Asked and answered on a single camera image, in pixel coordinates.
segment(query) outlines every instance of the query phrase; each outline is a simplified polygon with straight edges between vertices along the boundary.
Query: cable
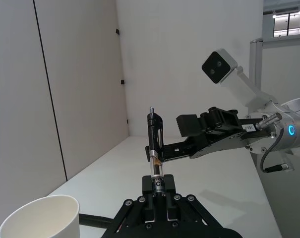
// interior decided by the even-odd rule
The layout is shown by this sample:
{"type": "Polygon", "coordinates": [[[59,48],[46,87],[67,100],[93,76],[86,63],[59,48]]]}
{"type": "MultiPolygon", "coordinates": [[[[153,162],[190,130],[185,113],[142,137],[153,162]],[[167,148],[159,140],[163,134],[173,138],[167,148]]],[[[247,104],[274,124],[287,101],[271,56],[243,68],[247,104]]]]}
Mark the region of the cable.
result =
{"type": "Polygon", "coordinates": [[[79,224],[90,227],[107,229],[113,219],[79,213],[79,224]]]}
{"type": "Polygon", "coordinates": [[[278,138],[276,139],[276,141],[270,146],[270,148],[269,149],[267,149],[267,151],[263,154],[263,156],[262,156],[262,158],[261,158],[261,162],[260,162],[260,169],[261,169],[261,171],[262,172],[264,172],[264,173],[270,173],[270,172],[275,172],[275,171],[279,171],[280,169],[280,165],[276,165],[276,166],[278,166],[278,167],[276,167],[276,166],[273,166],[273,167],[275,167],[275,169],[274,170],[268,170],[268,168],[266,168],[266,169],[264,169],[263,168],[263,164],[264,164],[264,160],[265,160],[265,158],[267,157],[267,155],[274,149],[274,147],[280,142],[280,140],[282,139],[282,136],[283,136],[283,133],[284,133],[284,129],[282,128],[281,129],[281,131],[280,131],[280,134],[279,134],[279,136],[278,136],[278,138]]]}

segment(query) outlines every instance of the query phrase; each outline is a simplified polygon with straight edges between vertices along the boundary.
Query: sticker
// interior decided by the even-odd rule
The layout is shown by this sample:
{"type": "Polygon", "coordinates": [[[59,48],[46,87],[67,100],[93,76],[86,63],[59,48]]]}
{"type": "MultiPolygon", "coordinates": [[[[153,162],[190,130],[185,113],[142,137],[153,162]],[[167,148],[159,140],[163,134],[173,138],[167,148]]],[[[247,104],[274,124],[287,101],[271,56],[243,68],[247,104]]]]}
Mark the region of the sticker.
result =
{"type": "Polygon", "coordinates": [[[153,192],[162,192],[164,193],[164,179],[163,177],[153,177],[152,178],[152,186],[153,186],[153,192]]]}
{"type": "Polygon", "coordinates": [[[245,124],[245,125],[242,125],[243,129],[246,130],[247,132],[250,132],[250,131],[256,131],[256,129],[254,128],[254,125],[253,124],[245,124]]]}

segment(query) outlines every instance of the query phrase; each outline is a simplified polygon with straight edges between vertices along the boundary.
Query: screw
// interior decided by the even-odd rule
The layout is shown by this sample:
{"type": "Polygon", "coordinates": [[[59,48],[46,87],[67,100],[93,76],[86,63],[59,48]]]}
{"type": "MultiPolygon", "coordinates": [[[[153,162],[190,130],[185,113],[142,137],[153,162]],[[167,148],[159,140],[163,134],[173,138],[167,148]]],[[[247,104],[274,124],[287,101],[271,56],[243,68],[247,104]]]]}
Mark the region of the screw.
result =
{"type": "Polygon", "coordinates": [[[149,230],[149,229],[152,228],[152,225],[151,225],[150,223],[148,223],[148,224],[145,225],[145,228],[146,228],[147,230],[149,230]]]}
{"type": "Polygon", "coordinates": [[[126,206],[130,206],[132,204],[132,201],[131,200],[127,200],[125,203],[124,203],[126,206]]]}
{"type": "Polygon", "coordinates": [[[188,199],[189,201],[194,201],[194,200],[195,200],[195,197],[194,197],[194,196],[189,196],[187,199],[188,199]]]}
{"type": "Polygon", "coordinates": [[[172,222],[172,227],[175,228],[177,227],[179,224],[177,222],[172,222]]]}
{"type": "Polygon", "coordinates": [[[275,137],[277,137],[277,133],[271,132],[271,138],[274,139],[275,137]]]}
{"type": "Polygon", "coordinates": [[[180,200],[180,196],[179,196],[178,194],[176,194],[176,195],[174,196],[174,199],[175,199],[175,200],[180,200]]]}
{"type": "Polygon", "coordinates": [[[139,202],[145,202],[145,197],[140,197],[139,202]]]}

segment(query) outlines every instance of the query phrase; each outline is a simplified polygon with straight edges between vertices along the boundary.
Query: blue led ring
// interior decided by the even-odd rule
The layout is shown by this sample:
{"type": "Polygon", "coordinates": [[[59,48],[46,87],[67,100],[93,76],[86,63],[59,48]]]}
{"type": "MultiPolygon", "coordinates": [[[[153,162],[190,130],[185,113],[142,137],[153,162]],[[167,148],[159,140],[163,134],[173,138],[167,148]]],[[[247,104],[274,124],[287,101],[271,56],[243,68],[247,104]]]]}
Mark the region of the blue led ring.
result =
{"type": "Polygon", "coordinates": [[[295,134],[295,128],[293,125],[289,125],[289,134],[294,135],[295,134]]]}

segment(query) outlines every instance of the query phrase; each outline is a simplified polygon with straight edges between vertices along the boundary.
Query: white table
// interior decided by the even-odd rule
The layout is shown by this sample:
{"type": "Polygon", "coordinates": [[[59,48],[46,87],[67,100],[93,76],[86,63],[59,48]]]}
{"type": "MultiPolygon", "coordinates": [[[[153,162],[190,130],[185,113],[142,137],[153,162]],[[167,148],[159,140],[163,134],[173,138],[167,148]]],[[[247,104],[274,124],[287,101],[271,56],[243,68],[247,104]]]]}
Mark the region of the white table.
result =
{"type": "MultiPolygon", "coordinates": [[[[165,138],[164,143],[179,139],[165,138]]],[[[142,195],[142,176],[150,174],[146,137],[129,137],[53,194],[80,203],[80,213],[113,218],[127,198],[142,195]]],[[[194,194],[226,228],[244,238],[281,238],[250,154],[245,149],[219,151],[190,160],[164,163],[173,174],[177,193],[194,194]]],[[[98,238],[104,229],[80,226],[81,238],[98,238]]]]}

